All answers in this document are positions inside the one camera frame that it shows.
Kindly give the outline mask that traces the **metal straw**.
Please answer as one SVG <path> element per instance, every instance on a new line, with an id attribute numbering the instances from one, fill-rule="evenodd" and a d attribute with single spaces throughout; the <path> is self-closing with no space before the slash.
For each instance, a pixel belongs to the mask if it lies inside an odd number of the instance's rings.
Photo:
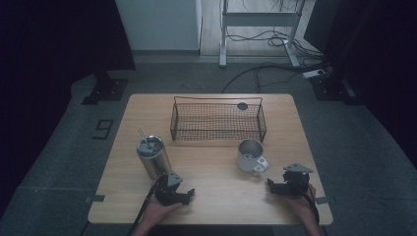
<path id="1" fill-rule="evenodd" d="M 138 130 L 140 135 L 142 136 L 142 140 L 145 142 L 145 144 L 148 146 L 148 148 L 152 148 L 152 146 L 149 144 L 147 140 L 147 136 L 143 133 L 141 129 Z"/>

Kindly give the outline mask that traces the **white power strip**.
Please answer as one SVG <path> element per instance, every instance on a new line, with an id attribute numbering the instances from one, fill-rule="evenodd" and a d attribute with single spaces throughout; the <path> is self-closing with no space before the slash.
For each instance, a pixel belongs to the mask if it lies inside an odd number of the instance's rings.
<path id="1" fill-rule="evenodd" d="M 326 74 L 326 72 L 323 69 L 319 69 L 319 70 L 314 70 L 314 71 L 309 71 L 309 72 L 303 73 L 303 78 L 304 79 L 311 79 L 311 78 L 314 78 L 314 77 L 324 76 L 325 74 Z"/>

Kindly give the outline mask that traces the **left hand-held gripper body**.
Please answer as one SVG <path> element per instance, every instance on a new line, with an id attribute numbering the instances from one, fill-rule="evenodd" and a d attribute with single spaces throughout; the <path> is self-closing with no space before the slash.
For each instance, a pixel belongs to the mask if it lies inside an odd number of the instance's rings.
<path id="1" fill-rule="evenodd" d="M 183 179 L 173 171 L 160 175 L 156 180 L 154 191 L 156 199 L 166 207 L 175 204 L 183 205 L 186 195 L 176 192 L 182 181 Z"/>

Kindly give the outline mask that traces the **person's left hand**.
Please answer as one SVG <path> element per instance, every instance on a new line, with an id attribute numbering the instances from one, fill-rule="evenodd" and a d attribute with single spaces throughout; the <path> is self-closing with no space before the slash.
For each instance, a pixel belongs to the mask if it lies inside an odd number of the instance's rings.
<path id="1" fill-rule="evenodd" d="M 140 225 L 146 227 L 154 227 L 169 213 L 174 212 L 183 205 L 177 203 L 171 206 L 164 206 L 155 196 L 152 194 L 149 198 L 148 205 L 141 218 Z"/>

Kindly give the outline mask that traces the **white desk frame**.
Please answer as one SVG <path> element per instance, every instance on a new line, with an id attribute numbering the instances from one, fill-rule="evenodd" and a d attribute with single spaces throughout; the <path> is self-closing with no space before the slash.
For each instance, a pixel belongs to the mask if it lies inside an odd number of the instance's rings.
<path id="1" fill-rule="evenodd" d="M 219 67 L 227 65 L 226 32 L 229 27 L 289 27 L 290 34 L 283 40 L 284 49 L 293 67 L 299 67 L 300 63 L 294 47 L 295 34 L 302 17 L 306 0 L 299 0 L 297 9 L 293 12 L 229 12 L 228 0 L 220 0 L 221 12 L 221 40 L 219 44 Z"/>

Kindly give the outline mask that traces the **white cabinet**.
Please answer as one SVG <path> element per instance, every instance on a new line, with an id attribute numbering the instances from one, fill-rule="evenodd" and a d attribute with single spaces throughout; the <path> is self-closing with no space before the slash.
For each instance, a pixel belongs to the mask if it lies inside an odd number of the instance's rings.
<path id="1" fill-rule="evenodd" d="M 115 0 L 133 51 L 198 51 L 202 0 Z"/>

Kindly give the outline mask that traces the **black stand base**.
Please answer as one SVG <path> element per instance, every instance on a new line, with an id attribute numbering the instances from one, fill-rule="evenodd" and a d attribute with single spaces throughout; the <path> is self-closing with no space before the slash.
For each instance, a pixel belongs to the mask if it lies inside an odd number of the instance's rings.
<path id="1" fill-rule="evenodd" d="M 106 71 L 93 73 L 96 83 L 91 93 L 84 98 L 82 105 L 96 105 L 100 101 L 120 101 L 129 81 L 111 79 Z"/>
<path id="2" fill-rule="evenodd" d="M 358 105 L 358 99 L 352 86 L 345 80 L 314 77 L 310 80 L 315 97 L 319 101 L 343 101 L 348 105 Z"/>

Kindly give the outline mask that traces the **dark wire mesh basket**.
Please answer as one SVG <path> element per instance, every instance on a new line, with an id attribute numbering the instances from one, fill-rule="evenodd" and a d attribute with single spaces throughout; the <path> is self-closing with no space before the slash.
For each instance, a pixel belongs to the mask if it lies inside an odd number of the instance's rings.
<path id="1" fill-rule="evenodd" d="M 239 110 L 245 102 L 248 109 Z M 173 141 L 255 139 L 262 142 L 267 124 L 261 97 L 175 96 L 170 133 Z"/>

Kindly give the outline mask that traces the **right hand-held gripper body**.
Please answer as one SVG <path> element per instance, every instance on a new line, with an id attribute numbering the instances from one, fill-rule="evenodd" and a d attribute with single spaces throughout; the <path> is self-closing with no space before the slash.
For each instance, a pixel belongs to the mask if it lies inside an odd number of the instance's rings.
<path id="1" fill-rule="evenodd" d="M 281 187 L 283 196 L 301 196 L 309 187 L 310 173 L 313 170 L 300 163 L 290 164 L 284 167 L 284 184 L 276 184 L 275 187 Z"/>

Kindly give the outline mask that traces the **dark curtain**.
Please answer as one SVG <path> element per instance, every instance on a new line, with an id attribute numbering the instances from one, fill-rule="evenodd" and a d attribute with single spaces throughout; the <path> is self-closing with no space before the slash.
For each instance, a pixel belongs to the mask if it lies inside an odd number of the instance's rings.
<path id="1" fill-rule="evenodd" d="M 0 217 L 74 82 L 135 67 L 115 0 L 0 0 Z"/>
<path id="2" fill-rule="evenodd" d="M 304 38 L 417 167 L 417 0 L 315 0 Z"/>

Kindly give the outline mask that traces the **person's right hand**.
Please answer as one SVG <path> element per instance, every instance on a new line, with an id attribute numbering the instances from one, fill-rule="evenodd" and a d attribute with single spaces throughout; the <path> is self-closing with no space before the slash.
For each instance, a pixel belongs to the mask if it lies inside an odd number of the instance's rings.
<path id="1" fill-rule="evenodd" d="M 309 185 L 306 195 L 308 199 L 305 197 L 283 197 L 282 199 L 289 204 L 293 213 L 301 220 L 302 223 L 305 221 L 316 222 L 315 214 L 310 205 L 310 202 L 315 200 L 316 189 L 312 185 Z"/>

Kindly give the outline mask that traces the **steel tumbler with grey lid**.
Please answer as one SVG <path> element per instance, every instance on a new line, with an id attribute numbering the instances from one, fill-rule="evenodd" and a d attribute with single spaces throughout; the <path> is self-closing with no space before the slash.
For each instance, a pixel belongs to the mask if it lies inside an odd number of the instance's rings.
<path id="1" fill-rule="evenodd" d="M 171 164 L 163 140 L 155 135 L 147 136 L 152 148 L 148 148 L 143 140 L 137 144 L 137 155 L 150 179 L 155 180 L 164 173 L 171 172 Z"/>

